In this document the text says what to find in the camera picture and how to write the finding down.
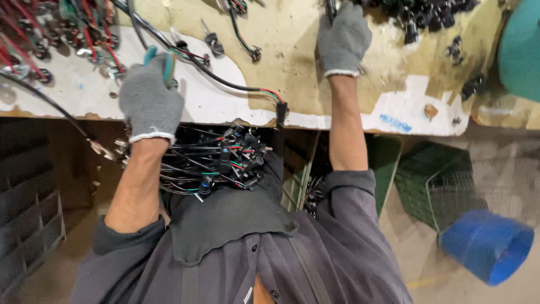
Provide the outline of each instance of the white painted surface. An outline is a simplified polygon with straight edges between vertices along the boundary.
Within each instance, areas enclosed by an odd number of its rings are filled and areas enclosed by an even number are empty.
[[[121,45],[116,51],[119,60],[126,66],[141,63],[144,49],[135,32],[129,27],[120,27]],[[148,34],[149,44],[155,43]],[[207,45],[198,39],[184,36],[190,50],[196,54],[211,53]],[[71,56],[65,57],[51,48],[50,62],[36,61],[40,68],[49,69],[55,76],[51,87],[36,84],[69,113],[85,116],[88,113],[103,119],[121,120],[124,118],[119,108],[119,99],[112,99],[110,92],[119,93],[115,81],[105,78],[99,69],[86,59],[77,57],[71,49]],[[240,69],[228,57],[212,58],[211,69],[220,77],[238,85],[246,82]],[[275,118],[275,112],[254,110],[248,106],[244,92],[229,89],[201,74],[194,66],[177,62],[175,78],[179,82],[178,90],[185,97],[183,122],[226,123],[240,118],[252,125],[266,125]],[[462,110],[458,96],[448,104],[451,91],[446,92],[441,100],[425,95],[429,83],[427,76],[410,75],[406,80],[407,90],[388,92],[380,96],[371,114],[362,114],[366,130],[378,130],[383,133],[424,134],[424,135],[460,135],[466,128],[469,113]],[[430,122],[424,115],[424,107],[431,103],[438,114]],[[60,116],[46,103],[18,87],[3,83],[0,89],[0,111],[10,111],[14,106],[28,111],[35,116]],[[452,124],[459,117],[461,123]],[[289,113],[286,125],[308,129],[330,128],[330,116],[316,116]]]

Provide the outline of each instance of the teal pliers handle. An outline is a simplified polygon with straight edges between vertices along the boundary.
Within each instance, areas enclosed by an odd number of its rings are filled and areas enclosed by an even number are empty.
[[[152,58],[156,56],[158,52],[158,48],[155,45],[151,45],[148,48],[148,51],[146,51],[146,54],[144,54],[144,66],[147,66],[148,63]],[[174,65],[176,63],[176,59],[174,57],[173,52],[169,51],[167,53],[167,63],[165,65],[165,73],[163,74],[163,81],[165,82],[165,86],[170,89],[173,83],[173,76],[174,76]]]

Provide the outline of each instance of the key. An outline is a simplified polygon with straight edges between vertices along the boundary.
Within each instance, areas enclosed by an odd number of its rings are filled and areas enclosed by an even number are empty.
[[[225,53],[225,50],[223,49],[223,44],[218,39],[218,35],[215,32],[210,32],[210,29],[206,26],[206,23],[203,19],[201,19],[202,27],[204,28],[204,32],[206,33],[206,37],[204,38],[204,41],[210,49],[212,50],[212,53],[215,57],[219,57]]]

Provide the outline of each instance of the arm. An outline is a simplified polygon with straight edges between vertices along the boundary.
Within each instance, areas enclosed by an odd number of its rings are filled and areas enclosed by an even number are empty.
[[[365,171],[368,169],[368,153],[356,97],[356,79],[335,75],[328,80],[332,89],[332,167],[336,171]]]
[[[79,266],[70,303],[127,302],[165,233],[159,216],[161,157],[174,142],[184,99],[163,82],[166,56],[131,67],[120,108],[131,125],[131,158],[109,211],[98,218],[92,249]]]
[[[387,303],[412,303],[399,265],[382,233],[375,208],[375,175],[368,169],[366,140],[356,96],[356,65],[371,44],[371,31],[359,5],[343,5],[330,25],[323,16],[318,47],[332,89],[330,161],[325,179],[327,198],[317,206],[316,220],[351,256],[361,259]]]
[[[118,233],[134,233],[155,222],[159,210],[161,157],[180,123],[184,99],[163,82],[166,54],[132,67],[120,92],[120,107],[131,125],[131,158],[105,217]]]
[[[107,227],[118,233],[133,233],[158,220],[161,157],[168,145],[163,138],[133,144],[130,161],[105,217]]]

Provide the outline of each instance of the gray work glove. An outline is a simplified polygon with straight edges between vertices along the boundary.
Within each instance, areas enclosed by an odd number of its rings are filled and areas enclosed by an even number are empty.
[[[143,138],[176,139],[184,98],[173,87],[168,90],[163,80],[167,54],[151,59],[147,66],[136,64],[128,71],[120,90],[120,109],[131,125],[130,142]]]
[[[358,63],[371,45],[372,33],[360,5],[347,2],[330,25],[327,15],[321,17],[317,47],[325,77],[348,75],[358,77]]]

